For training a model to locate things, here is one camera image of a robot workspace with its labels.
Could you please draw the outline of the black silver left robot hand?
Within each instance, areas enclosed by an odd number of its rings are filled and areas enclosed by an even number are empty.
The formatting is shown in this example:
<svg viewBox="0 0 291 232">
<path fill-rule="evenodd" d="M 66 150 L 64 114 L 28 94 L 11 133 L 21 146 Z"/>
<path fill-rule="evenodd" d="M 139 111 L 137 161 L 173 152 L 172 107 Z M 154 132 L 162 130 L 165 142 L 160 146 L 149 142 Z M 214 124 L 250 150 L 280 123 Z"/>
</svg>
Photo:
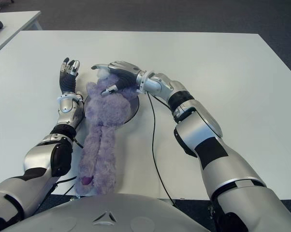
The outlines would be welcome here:
<svg viewBox="0 0 291 232">
<path fill-rule="evenodd" d="M 62 94 L 66 92 L 75 93 L 79 67 L 80 62 L 78 60 L 64 59 L 59 73 L 59 86 Z"/>
</svg>

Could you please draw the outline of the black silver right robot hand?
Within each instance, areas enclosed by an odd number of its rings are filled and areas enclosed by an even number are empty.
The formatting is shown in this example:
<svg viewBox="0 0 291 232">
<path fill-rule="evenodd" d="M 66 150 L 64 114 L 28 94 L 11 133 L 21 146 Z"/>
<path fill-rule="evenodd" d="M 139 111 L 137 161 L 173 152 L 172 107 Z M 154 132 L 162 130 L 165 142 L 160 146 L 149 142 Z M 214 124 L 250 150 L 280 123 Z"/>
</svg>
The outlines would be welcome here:
<svg viewBox="0 0 291 232">
<path fill-rule="evenodd" d="M 142 71 L 136 65 L 126 61 L 114 61 L 109 64 L 95 64 L 91 69 L 106 70 L 110 74 L 114 74 L 118 77 L 118 81 L 115 84 L 101 92 L 101 96 L 103 97 L 136 85 L 137 77 Z"/>
</svg>

